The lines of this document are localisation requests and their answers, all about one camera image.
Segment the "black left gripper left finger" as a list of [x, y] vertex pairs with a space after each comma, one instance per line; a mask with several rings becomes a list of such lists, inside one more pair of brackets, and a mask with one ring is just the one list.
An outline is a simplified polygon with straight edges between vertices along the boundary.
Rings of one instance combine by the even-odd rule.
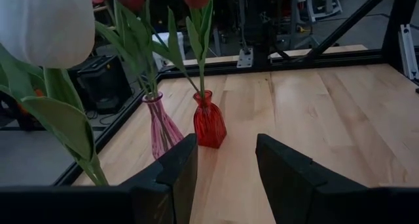
[[197, 173], [189, 134], [120, 185], [0, 188], [0, 224], [189, 224]]

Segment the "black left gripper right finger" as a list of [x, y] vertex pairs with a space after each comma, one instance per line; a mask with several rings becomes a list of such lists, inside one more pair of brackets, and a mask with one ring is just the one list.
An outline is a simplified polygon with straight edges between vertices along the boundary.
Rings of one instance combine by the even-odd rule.
[[255, 153], [276, 224], [419, 224], [419, 187], [368, 188], [266, 134]]

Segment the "pink ribbed glass vase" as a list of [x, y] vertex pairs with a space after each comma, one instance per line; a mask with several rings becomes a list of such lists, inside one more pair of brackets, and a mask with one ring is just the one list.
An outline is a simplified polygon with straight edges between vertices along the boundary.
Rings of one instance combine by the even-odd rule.
[[183, 134], [166, 113], [162, 103], [163, 93], [158, 92], [157, 97], [145, 95], [142, 98], [151, 114], [151, 147], [153, 157], [157, 160], [183, 138]]

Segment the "white artificial tulip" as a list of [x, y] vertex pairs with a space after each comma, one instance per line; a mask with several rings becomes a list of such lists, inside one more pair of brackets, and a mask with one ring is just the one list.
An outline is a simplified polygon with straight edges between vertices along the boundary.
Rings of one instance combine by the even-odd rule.
[[18, 102], [28, 96], [46, 94], [43, 69], [17, 60], [2, 44], [0, 44], [0, 68], [7, 78], [10, 95]]
[[92, 0], [0, 0], [0, 44], [17, 60], [43, 69], [46, 94], [18, 102], [0, 68], [0, 92], [12, 97], [63, 145], [97, 186], [109, 183], [92, 126], [70, 79], [94, 46]]

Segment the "red ribbed glass vase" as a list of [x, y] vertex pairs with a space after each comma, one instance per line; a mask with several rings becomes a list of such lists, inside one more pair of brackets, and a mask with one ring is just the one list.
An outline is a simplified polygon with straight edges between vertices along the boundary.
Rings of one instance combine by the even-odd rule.
[[227, 135], [227, 129], [222, 112], [212, 102], [212, 96], [210, 90], [205, 90], [203, 96], [199, 93], [193, 95], [197, 103], [193, 124], [198, 145], [218, 149]]

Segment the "black storage box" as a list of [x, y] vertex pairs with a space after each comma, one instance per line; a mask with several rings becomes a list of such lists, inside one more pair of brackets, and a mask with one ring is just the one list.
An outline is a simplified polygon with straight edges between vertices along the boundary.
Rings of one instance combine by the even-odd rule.
[[118, 56], [89, 57], [75, 69], [79, 96], [88, 111], [117, 113], [132, 95]]

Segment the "white office chair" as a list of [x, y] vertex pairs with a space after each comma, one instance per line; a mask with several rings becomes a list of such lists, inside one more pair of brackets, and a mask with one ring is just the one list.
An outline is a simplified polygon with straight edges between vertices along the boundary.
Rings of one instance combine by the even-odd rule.
[[306, 0], [309, 21], [312, 23], [342, 12], [340, 0], [323, 0], [324, 3], [316, 5], [315, 0]]

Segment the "black aluminium table frame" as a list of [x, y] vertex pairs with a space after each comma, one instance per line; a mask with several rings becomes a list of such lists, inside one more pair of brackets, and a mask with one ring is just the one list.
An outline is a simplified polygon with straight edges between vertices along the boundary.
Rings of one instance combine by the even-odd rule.
[[[308, 54], [297, 55], [296, 57], [276, 58], [271, 64], [268, 64], [268, 55], [266, 61], [261, 67], [245, 67], [237, 68], [233, 66], [238, 60], [223, 60], [214, 64], [209, 64], [209, 69], [205, 70], [206, 76], [228, 75], [239, 73], [258, 73], [267, 71], [285, 71], [292, 69], [314, 69], [326, 67], [340, 67], [350, 65], [364, 64], [390, 64], [396, 70], [401, 71], [401, 54], [399, 44], [396, 45], [396, 25], [407, 24], [410, 22], [417, 0], [394, 0], [393, 7], [388, 21], [386, 34], [382, 48], [378, 50], [362, 50], [341, 52], [341, 54], [324, 54], [326, 47], [338, 41], [347, 31], [349, 31], [356, 23], [358, 23], [368, 12], [372, 11], [375, 6], [383, 0], [367, 0], [367, 2], [357, 9], [343, 24], [341, 24], [330, 36], [326, 38], [318, 47], [310, 50]], [[180, 70], [174, 67], [166, 68], [160, 72], [156, 79], [159, 83], [164, 79], [176, 79], [184, 77]], [[128, 104], [128, 108], [107, 127], [104, 128], [101, 135], [96, 139], [96, 152], [101, 152], [109, 141], [117, 134], [125, 122], [131, 117], [134, 111], [141, 105], [139, 97], [134, 98]], [[71, 185], [82, 174], [81, 167], [73, 162], [64, 173], [52, 184], [53, 186]]]

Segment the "white base bracket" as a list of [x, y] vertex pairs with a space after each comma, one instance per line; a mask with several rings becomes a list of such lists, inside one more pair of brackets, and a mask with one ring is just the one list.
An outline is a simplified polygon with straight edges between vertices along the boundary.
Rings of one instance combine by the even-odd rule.
[[239, 52], [236, 67], [237, 68], [248, 68], [253, 65], [253, 48], [245, 47]]

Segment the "silver aluminium rail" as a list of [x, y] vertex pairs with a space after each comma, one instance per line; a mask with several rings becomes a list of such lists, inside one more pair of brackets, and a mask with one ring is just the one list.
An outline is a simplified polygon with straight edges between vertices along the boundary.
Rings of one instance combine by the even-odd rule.
[[401, 60], [403, 64], [403, 73], [410, 80], [419, 82], [419, 68], [416, 61], [416, 54], [414, 50], [410, 25], [401, 24], [398, 36]]

